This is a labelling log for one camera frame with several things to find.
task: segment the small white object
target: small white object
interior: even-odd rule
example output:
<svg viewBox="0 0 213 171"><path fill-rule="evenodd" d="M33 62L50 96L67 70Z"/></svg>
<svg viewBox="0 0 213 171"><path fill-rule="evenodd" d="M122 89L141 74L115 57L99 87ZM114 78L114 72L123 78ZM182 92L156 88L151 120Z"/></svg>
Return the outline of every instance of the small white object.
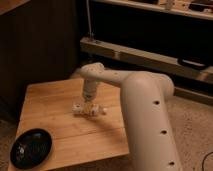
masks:
<svg viewBox="0 0 213 171"><path fill-rule="evenodd" d="M107 108L102 108L99 104L92 104L90 109L86 103L74 103L73 104L73 114L74 115L89 115L98 116L98 114L106 114Z"/></svg>
<svg viewBox="0 0 213 171"><path fill-rule="evenodd" d="M74 115L81 115L83 114L83 111L84 111L84 107L82 106L82 104L79 104L79 103L73 104Z"/></svg>

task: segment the wooden furniture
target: wooden furniture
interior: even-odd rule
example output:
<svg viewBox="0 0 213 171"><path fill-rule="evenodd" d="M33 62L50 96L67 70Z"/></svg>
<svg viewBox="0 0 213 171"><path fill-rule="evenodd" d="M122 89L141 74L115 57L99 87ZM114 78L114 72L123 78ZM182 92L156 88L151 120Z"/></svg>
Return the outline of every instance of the wooden furniture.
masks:
<svg viewBox="0 0 213 171"><path fill-rule="evenodd" d="M48 158L32 169L50 170L128 154L120 109L119 88L101 83L95 103L106 115L75 117L72 105L82 102L82 79L32 84L28 87L17 137L32 128L47 130L53 139ZM15 171L10 163L8 171Z"/></svg>
<svg viewBox="0 0 213 171"><path fill-rule="evenodd" d="M1 0L0 1L0 15L13 10L14 8L25 4L30 0Z"/></svg>

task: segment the wall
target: wall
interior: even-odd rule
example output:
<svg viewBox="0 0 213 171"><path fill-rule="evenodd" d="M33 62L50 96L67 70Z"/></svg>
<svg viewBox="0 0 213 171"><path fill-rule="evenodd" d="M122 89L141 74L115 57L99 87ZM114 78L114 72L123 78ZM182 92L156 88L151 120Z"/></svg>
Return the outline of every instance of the wall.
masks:
<svg viewBox="0 0 213 171"><path fill-rule="evenodd" d="M26 86L66 79L78 64L72 0L31 0L0 16L0 118L16 119Z"/></svg>

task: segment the screw hole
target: screw hole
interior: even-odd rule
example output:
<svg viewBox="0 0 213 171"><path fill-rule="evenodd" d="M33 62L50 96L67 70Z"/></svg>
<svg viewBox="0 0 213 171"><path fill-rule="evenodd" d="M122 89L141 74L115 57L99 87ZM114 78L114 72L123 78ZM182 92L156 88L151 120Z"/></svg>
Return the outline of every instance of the screw hole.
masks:
<svg viewBox="0 0 213 171"><path fill-rule="evenodd" d="M160 104L160 101L156 100L153 102L155 105L159 105Z"/></svg>
<svg viewBox="0 0 213 171"><path fill-rule="evenodd" d="M174 166L175 162L169 162L169 166Z"/></svg>
<svg viewBox="0 0 213 171"><path fill-rule="evenodd" d="M161 131L161 134L164 134L164 135L165 135L165 134L167 134L167 131L166 131L166 130L162 130L162 131Z"/></svg>

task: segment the black dish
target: black dish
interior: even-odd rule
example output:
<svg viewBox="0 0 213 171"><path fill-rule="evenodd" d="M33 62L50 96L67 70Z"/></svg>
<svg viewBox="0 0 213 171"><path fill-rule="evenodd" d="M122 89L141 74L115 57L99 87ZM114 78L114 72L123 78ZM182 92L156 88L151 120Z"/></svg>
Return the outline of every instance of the black dish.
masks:
<svg viewBox="0 0 213 171"><path fill-rule="evenodd" d="M18 169L31 169L45 160L52 139L43 129L32 129L22 134L13 144L10 160Z"/></svg>

